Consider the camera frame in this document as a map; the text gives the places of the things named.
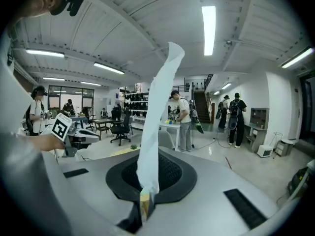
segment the ceiling light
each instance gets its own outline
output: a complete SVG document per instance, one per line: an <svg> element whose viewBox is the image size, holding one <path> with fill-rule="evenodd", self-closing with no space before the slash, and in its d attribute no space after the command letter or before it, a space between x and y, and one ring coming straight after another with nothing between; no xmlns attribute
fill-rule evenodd
<svg viewBox="0 0 315 236"><path fill-rule="evenodd" d="M232 83L227 83L224 87L222 87L222 89L226 89L227 87L229 87Z"/></svg>
<svg viewBox="0 0 315 236"><path fill-rule="evenodd" d="M88 85L94 85L94 86L101 86L101 84L96 84L96 83L90 83L90 82L83 82L81 81L82 84L88 84Z"/></svg>
<svg viewBox="0 0 315 236"><path fill-rule="evenodd" d="M289 61L286 64L282 65L282 68L288 68L289 66L295 64L296 62L299 62L301 59L303 59L306 56L310 55L313 51L314 51L314 49L312 49L312 48L307 49L305 52L301 53L300 55L298 55L297 57L295 57L291 61Z"/></svg>
<svg viewBox="0 0 315 236"><path fill-rule="evenodd" d="M54 57L64 58L64 53L50 52L50 51L36 50L36 49L25 49L25 51L28 54L46 55L46 56L54 56Z"/></svg>
<svg viewBox="0 0 315 236"><path fill-rule="evenodd" d="M114 73L124 74L124 72L122 72L122 71L120 71L120 70L114 69L114 68L109 67L109 66L106 66L106 65L102 65L102 64L97 63L97 62L94 63L94 66L97 66L97 67L100 67L100 68L109 70L109 71L114 72Z"/></svg>
<svg viewBox="0 0 315 236"><path fill-rule="evenodd" d="M44 80L51 80L51 81L64 81L64 79L59 78L49 78L49 77L43 77Z"/></svg>
<svg viewBox="0 0 315 236"><path fill-rule="evenodd" d="M216 35L216 7L201 7L205 31L205 56L212 55Z"/></svg>

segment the floor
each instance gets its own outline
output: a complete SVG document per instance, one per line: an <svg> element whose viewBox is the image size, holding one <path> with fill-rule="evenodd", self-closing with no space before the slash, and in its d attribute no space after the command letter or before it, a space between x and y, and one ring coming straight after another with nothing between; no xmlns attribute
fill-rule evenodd
<svg viewBox="0 0 315 236"><path fill-rule="evenodd" d="M293 148L291 154L285 157L279 157L274 153L271 157L260 158L257 154L249 152L245 146L234 148L227 142L227 130L217 132L216 124L202 124L204 134L194 130L192 152L186 152L190 155L201 157L207 160L213 160L231 168L235 173L247 179L249 182L264 191L272 200L281 207L288 199L287 184L293 175L306 164L311 158L299 150ZM176 134L169 129L173 141ZM63 151L58 151L59 163L69 163L83 160L96 160L115 154L128 152L131 145L138 148L141 143L141 130L133 129L133 135L128 136L131 143L113 139L110 131L102 133L102 140L91 144L87 149L77 151L73 158L62 158Z"/></svg>

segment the white shelf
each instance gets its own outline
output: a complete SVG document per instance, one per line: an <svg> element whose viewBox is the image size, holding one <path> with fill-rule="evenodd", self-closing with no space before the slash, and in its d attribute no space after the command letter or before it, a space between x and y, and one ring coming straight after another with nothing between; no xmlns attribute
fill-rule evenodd
<svg viewBox="0 0 315 236"><path fill-rule="evenodd" d="M147 112L148 110L129 109L130 111Z"/></svg>
<svg viewBox="0 0 315 236"><path fill-rule="evenodd" d="M132 125L133 128L138 128L138 129L143 129L144 128L144 124L139 124L139 123L133 122L131 125Z"/></svg>
<svg viewBox="0 0 315 236"><path fill-rule="evenodd" d="M138 116L135 116L135 117L132 117L133 119L135 120L146 120L145 117L138 117Z"/></svg>
<svg viewBox="0 0 315 236"><path fill-rule="evenodd" d="M145 94L149 94L148 92L132 92L132 93L126 93L126 95L132 95L132 94L142 94L145 95Z"/></svg>
<svg viewBox="0 0 315 236"><path fill-rule="evenodd" d="M148 103L149 101L148 100L140 100L140 101L130 101L130 102L127 102L127 103L135 103L135 102L146 102L146 103Z"/></svg>

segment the white tissue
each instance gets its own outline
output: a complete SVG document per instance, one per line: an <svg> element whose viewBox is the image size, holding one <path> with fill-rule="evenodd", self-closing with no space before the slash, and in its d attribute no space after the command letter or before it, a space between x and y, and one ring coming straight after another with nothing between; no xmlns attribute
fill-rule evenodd
<svg viewBox="0 0 315 236"><path fill-rule="evenodd" d="M147 192L157 194L158 185L158 128L161 115L170 96L174 76L185 51L169 42L167 60L153 79L149 91L146 121L141 138L137 175L140 185Z"/></svg>

